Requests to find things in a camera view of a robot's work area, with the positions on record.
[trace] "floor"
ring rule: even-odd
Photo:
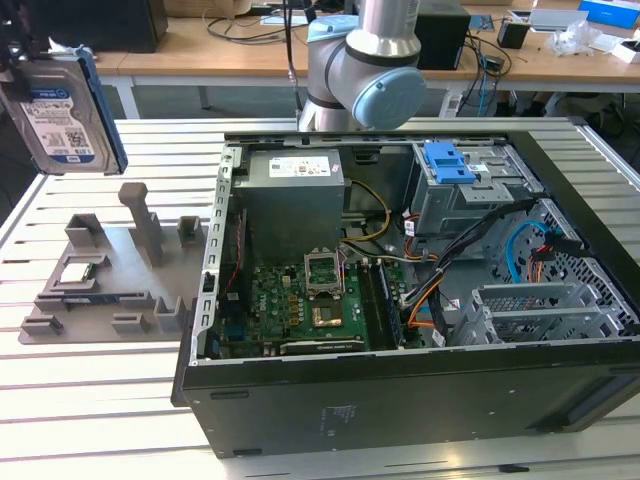
[[[418,116],[433,117],[440,111],[444,92],[430,90],[427,101]],[[124,118],[122,106],[114,88],[106,87],[112,112]],[[195,87],[138,87],[136,99],[143,118],[288,118],[293,116],[294,102],[290,88],[210,88],[211,105],[202,110]],[[530,93],[519,93],[519,109],[530,102]],[[475,96],[471,103],[477,103]],[[485,114],[493,115],[495,107],[489,105]],[[621,135],[607,141],[625,158],[640,166],[640,95],[629,95],[624,108],[625,128]],[[465,106],[460,116],[477,116],[477,108]],[[0,116],[0,223],[11,213],[36,172],[18,132],[6,115]]]

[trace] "slotted aluminum table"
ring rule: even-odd
[[[291,120],[123,121],[130,166],[121,177],[39,176],[0,230],[0,478],[639,478],[640,398],[579,434],[219,461],[188,409],[169,397],[177,342],[18,343],[32,300],[66,245],[74,213],[129,224],[117,192],[147,183],[163,223],[207,219],[224,132],[291,130]],[[561,119],[413,121],[411,129],[528,130],[640,260],[640,179],[588,128]],[[423,406],[429,415],[429,406]]]

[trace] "black box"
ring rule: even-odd
[[[531,25],[528,23],[503,21],[498,32],[498,45],[502,48],[522,48],[529,27]]]
[[[153,53],[167,30],[163,0],[29,0],[39,35],[98,52]]]
[[[471,15],[457,3],[422,2],[416,23],[416,36],[422,44],[420,70],[458,68]]]

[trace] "hard drive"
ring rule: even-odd
[[[122,173],[127,156],[107,107],[91,54],[56,55],[20,63],[31,102],[0,83],[0,98],[41,173]]]

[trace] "gray robot arm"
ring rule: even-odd
[[[309,99],[301,131],[355,124],[393,130],[418,111],[426,82],[414,65],[419,0],[362,0],[360,15],[320,17],[309,26]]]

